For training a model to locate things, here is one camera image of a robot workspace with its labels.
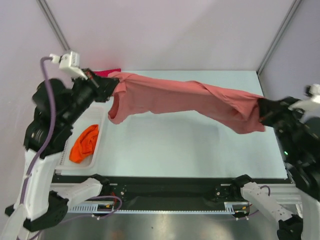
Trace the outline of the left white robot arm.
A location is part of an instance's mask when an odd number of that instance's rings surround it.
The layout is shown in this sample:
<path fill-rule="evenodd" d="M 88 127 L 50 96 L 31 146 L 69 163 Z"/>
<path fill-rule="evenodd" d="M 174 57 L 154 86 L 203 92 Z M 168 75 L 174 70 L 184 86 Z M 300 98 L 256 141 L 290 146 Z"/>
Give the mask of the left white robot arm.
<path fill-rule="evenodd" d="M 93 102 L 104 103 L 112 96 L 118 78 L 101 77 L 90 69 L 66 88 L 61 80 L 46 77 L 32 100 L 36 105 L 33 121 L 27 127 L 25 169 L 19 197 L 5 209 L 8 221 L 3 240 L 16 240 L 22 229 L 38 232 L 58 225 L 75 205 L 111 194 L 106 177 L 94 174 L 65 192 L 50 189 L 55 168 L 73 125 Z"/>

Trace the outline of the salmon pink t shirt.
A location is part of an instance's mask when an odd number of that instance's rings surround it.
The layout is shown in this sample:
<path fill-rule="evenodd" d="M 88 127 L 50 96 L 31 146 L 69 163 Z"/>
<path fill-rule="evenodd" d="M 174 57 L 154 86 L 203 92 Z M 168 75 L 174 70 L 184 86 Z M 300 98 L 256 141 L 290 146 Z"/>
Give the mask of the salmon pink t shirt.
<path fill-rule="evenodd" d="M 147 112 L 196 111 L 237 134 L 265 131 L 259 121 L 259 95 L 197 81 L 157 79 L 128 72 L 111 72 L 108 76 L 119 79 L 108 112 L 113 124 Z"/>

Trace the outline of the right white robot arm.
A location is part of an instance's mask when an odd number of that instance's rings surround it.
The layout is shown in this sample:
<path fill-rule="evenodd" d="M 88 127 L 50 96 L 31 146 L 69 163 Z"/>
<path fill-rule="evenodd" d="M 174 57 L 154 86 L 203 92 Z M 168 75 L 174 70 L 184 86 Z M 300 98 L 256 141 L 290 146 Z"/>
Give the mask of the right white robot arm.
<path fill-rule="evenodd" d="M 274 128 L 284 153 L 284 162 L 298 189 L 302 216 L 280 206 L 270 195 L 263 193 L 248 175 L 233 179 L 230 194 L 237 200 L 253 204 L 277 227 L 280 240 L 318 240 L 320 238 L 320 119 L 301 119 L 319 103 L 313 96 L 308 100 L 286 97 L 258 101 L 259 121 Z"/>

